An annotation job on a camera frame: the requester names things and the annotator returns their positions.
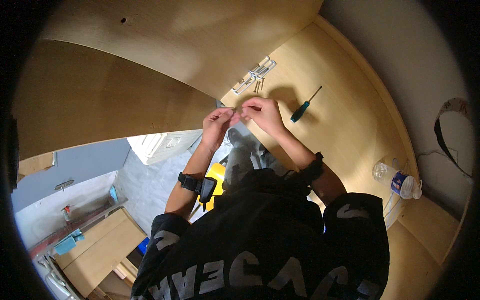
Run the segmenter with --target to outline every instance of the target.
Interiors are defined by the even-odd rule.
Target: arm
[[[242,116],[246,120],[253,119],[263,131],[274,138],[300,170],[315,160],[315,154],[285,127],[275,100],[254,97],[245,101],[242,107]],[[325,163],[323,170],[323,174],[312,182],[312,189],[325,206],[328,206],[347,191],[340,178]]]
[[[203,179],[213,154],[222,144],[227,129],[240,120],[240,115],[232,108],[217,108],[204,119],[202,140],[190,157],[183,174],[195,179]],[[165,213],[174,213],[188,219],[197,199],[195,192],[184,189],[177,182],[167,200]]]

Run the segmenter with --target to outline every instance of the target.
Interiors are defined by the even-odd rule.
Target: shoe
[[[235,147],[235,143],[237,142],[241,144],[242,139],[243,139],[243,135],[241,135],[240,132],[235,128],[230,128],[227,131],[227,140],[230,142],[230,144],[232,144],[232,146]]]

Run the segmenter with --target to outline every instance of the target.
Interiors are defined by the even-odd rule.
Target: yellow object
[[[214,163],[205,177],[212,177],[216,179],[216,187],[213,191],[213,196],[210,199],[210,201],[207,202],[207,205],[206,205],[206,209],[210,211],[211,209],[213,209],[213,200],[215,196],[220,196],[223,193],[222,183],[223,183],[223,179],[225,178],[225,167],[219,163]]]

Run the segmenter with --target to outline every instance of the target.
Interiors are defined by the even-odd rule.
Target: desk surface
[[[239,107],[252,96],[279,102],[287,128],[340,177],[348,192],[390,197],[387,187],[372,177],[373,165],[397,158],[409,174],[418,170],[407,130],[393,100],[373,69],[358,51],[327,21],[319,17],[270,54],[277,66],[265,77],[264,87],[254,94],[253,84],[237,96],[228,92],[221,101]],[[301,119],[290,116],[323,86]],[[284,165],[292,162],[275,140],[252,121],[250,131]],[[322,205],[318,198],[314,201]]]

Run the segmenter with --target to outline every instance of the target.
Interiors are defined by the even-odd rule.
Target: screwdriver
[[[318,88],[318,90],[315,92],[315,94],[313,94],[313,96],[308,99],[307,101],[305,101],[299,109],[295,110],[295,112],[292,114],[292,116],[290,117],[290,121],[292,122],[296,122],[298,121],[302,116],[303,116],[303,113],[307,110],[307,107],[310,106],[310,101],[313,99],[313,97],[315,97],[315,95],[318,93],[318,91],[320,91],[320,89],[322,88],[322,86],[320,86]]]

